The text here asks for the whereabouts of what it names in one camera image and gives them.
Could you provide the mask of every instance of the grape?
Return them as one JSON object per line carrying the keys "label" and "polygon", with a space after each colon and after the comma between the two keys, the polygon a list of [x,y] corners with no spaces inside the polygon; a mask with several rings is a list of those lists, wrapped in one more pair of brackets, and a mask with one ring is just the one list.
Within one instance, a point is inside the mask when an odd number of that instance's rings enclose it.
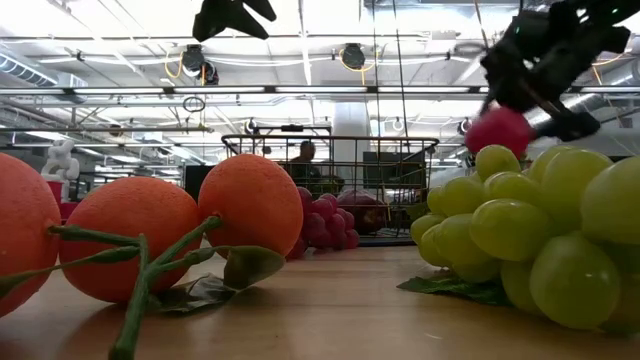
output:
{"label": "grape", "polygon": [[500,261],[491,260],[482,264],[456,265],[453,264],[453,271],[462,280],[470,283],[483,283],[500,275]]}
{"label": "grape", "polygon": [[306,215],[302,225],[302,237],[308,241],[316,239],[327,231],[325,227],[325,221],[319,214]]}
{"label": "grape", "polygon": [[538,315],[542,312],[533,301],[531,290],[529,290],[532,266],[533,263],[529,262],[503,261],[500,268],[500,279],[502,279],[502,287],[504,287],[513,306],[529,314]]}
{"label": "grape", "polygon": [[551,220],[539,208],[512,199],[491,200],[476,210],[471,220],[473,242],[502,260],[533,259],[547,242]]}
{"label": "grape", "polygon": [[431,229],[434,225],[440,224],[444,220],[440,215],[425,215],[411,224],[411,239],[418,244],[422,239],[422,235]]}
{"label": "grape", "polygon": [[434,242],[436,232],[440,229],[440,225],[435,225],[427,230],[422,238],[418,242],[418,249],[420,249],[420,256],[424,261],[433,266],[445,267],[451,266],[449,261],[442,257],[438,252],[438,248]]}
{"label": "grape", "polygon": [[327,221],[327,231],[331,233],[331,235],[339,235],[344,234],[345,232],[345,221],[340,216],[340,214],[333,214],[329,221]]}
{"label": "grape", "polygon": [[484,202],[482,183],[469,177],[449,181],[440,196],[440,206],[447,216],[471,214]]}
{"label": "grape", "polygon": [[329,200],[331,203],[331,207],[333,208],[333,212],[335,213],[338,210],[338,199],[331,194],[324,194],[320,196],[320,199]]}
{"label": "grape", "polygon": [[573,146],[567,145],[558,145],[547,149],[545,152],[540,154],[540,156],[538,156],[538,158],[531,164],[528,172],[529,178],[531,178],[531,180],[533,181],[541,183],[549,162],[559,153],[572,149],[575,148]]}
{"label": "grape", "polygon": [[531,296],[551,320],[572,329],[595,329],[613,313],[620,276],[596,245],[571,235],[551,239],[531,269]]}
{"label": "grape", "polygon": [[302,211],[305,215],[311,213],[311,203],[313,202],[313,195],[309,192],[309,190],[298,187],[298,193],[300,194],[300,200],[302,200]]}
{"label": "grape", "polygon": [[451,216],[438,225],[434,234],[438,253],[453,264],[482,264],[492,259],[471,240],[471,217],[471,214]]}
{"label": "grape", "polygon": [[358,245],[360,244],[360,235],[358,235],[358,232],[351,229],[351,230],[347,230],[346,232],[347,234],[347,249],[355,249],[358,247]]}
{"label": "grape", "polygon": [[640,332],[640,278],[622,278],[618,306],[600,329],[618,334]]}
{"label": "grape", "polygon": [[441,198],[442,186],[437,186],[429,189],[429,194],[427,195],[427,206],[429,206],[429,210],[431,210],[432,213],[437,215],[444,215],[442,206],[440,205]]}
{"label": "grape", "polygon": [[353,229],[353,226],[355,225],[355,218],[353,217],[353,214],[344,210],[344,209],[340,209],[338,208],[337,210],[337,214],[339,214],[340,216],[342,216],[342,218],[344,219],[345,222],[345,228],[347,230],[351,230]]}
{"label": "grape", "polygon": [[540,186],[528,177],[515,172],[501,172],[484,182],[485,200],[515,199],[539,205]]}
{"label": "grape", "polygon": [[542,204],[560,231],[580,229],[582,195],[591,180],[611,164],[600,153],[578,149],[562,151],[549,162],[540,187]]}
{"label": "grape", "polygon": [[585,236],[640,245],[640,157],[625,159],[601,172],[582,197]]}
{"label": "grape", "polygon": [[502,145],[485,146],[476,155],[476,170],[482,181],[502,171],[519,172],[520,163],[513,152]]}
{"label": "grape", "polygon": [[318,199],[311,203],[311,212],[320,214],[325,221],[331,218],[331,215],[335,213],[333,211],[333,205],[327,199]]}

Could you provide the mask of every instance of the artificial orange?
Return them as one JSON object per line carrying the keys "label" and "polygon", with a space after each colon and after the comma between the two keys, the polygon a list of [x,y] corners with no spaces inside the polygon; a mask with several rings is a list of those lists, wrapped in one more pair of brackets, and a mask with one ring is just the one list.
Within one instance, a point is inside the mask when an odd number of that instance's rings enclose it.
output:
{"label": "artificial orange", "polygon": [[[24,162],[0,154],[0,276],[55,265],[60,211],[44,178]],[[0,299],[0,317],[27,301],[49,275],[36,276]]]}
{"label": "artificial orange", "polygon": [[[67,225],[111,234],[137,237],[144,234],[150,260],[155,259],[200,223],[198,207],[179,187],[148,177],[118,179],[92,191],[73,211]],[[185,252],[197,249],[191,243]],[[110,245],[64,241],[60,261],[67,263],[112,248]],[[126,302],[138,276],[139,257],[116,264],[89,264],[64,269],[73,286],[83,293],[108,302]],[[186,273],[177,269],[160,276],[152,292],[170,288]]]}
{"label": "artificial orange", "polygon": [[207,234],[213,246],[255,245],[286,256],[302,229],[295,183],[278,164],[256,155],[237,155],[214,167],[202,183],[198,206],[203,218],[222,219]]}

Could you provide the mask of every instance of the white figurine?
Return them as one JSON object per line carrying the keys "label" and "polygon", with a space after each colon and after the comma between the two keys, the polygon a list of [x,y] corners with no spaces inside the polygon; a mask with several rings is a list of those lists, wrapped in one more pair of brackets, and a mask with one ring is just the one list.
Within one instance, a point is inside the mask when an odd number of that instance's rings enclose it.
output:
{"label": "white figurine", "polygon": [[74,143],[71,140],[56,140],[48,150],[49,158],[40,172],[47,181],[62,183],[62,202],[69,201],[69,180],[80,175],[78,160],[71,157]]}

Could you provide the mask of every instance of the table surface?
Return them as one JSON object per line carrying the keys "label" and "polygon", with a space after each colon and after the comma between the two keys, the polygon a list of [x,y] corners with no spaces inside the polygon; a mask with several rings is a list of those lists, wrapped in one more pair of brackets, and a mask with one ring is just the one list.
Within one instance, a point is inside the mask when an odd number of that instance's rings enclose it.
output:
{"label": "table surface", "polygon": [[[221,274],[221,260],[187,277]],[[514,309],[396,289],[425,275],[415,247],[311,256],[221,309],[149,316],[138,360],[637,359],[640,339],[564,329]],[[106,359],[123,310],[82,295],[61,273],[0,319],[0,359]]]}

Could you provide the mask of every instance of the red grape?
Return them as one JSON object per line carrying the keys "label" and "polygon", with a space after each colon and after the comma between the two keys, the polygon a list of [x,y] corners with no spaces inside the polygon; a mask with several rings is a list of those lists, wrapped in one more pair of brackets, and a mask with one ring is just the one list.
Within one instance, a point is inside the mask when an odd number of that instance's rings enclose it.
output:
{"label": "red grape", "polygon": [[309,192],[309,190],[303,187],[298,187],[298,193],[300,193],[300,200],[302,200],[302,210],[304,211],[304,214],[306,215],[311,213],[311,203],[313,202],[313,195],[311,195],[311,192]]}
{"label": "red grape", "polygon": [[344,219],[344,223],[345,223],[345,229],[347,230],[351,230],[353,229],[353,226],[355,225],[355,218],[353,217],[353,214],[344,210],[344,209],[338,209],[337,214],[339,214],[340,216],[342,216],[342,218]]}
{"label": "red grape", "polygon": [[360,244],[360,235],[358,235],[358,232],[353,229],[347,230],[346,248],[355,249],[358,247],[359,244]]}
{"label": "red grape", "polygon": [[331,215],[335,213],[335,211],[333,211],[333,205],[331,205],[331,202],[327,199],[318,199],[312,202],[311,212],[320,214],[325,221],[329,220]]}
{"label": "red grape", "polygon": [[333,207],[333,212],[334,213],[336,212],[336,210],[338,210],[338,199],[336,199],[335,196],[333,196],[331,194],[324,194],[324,195],[320,196],[320,199],[329,200],[329,202],[331,203],[331,206]]}
{"label": "red grape", "polygon": [[302,237],[311,241],[327,232],[325,227],[325,221],[319,214],[306,215],[304,217],[304,225],[302,225]]}

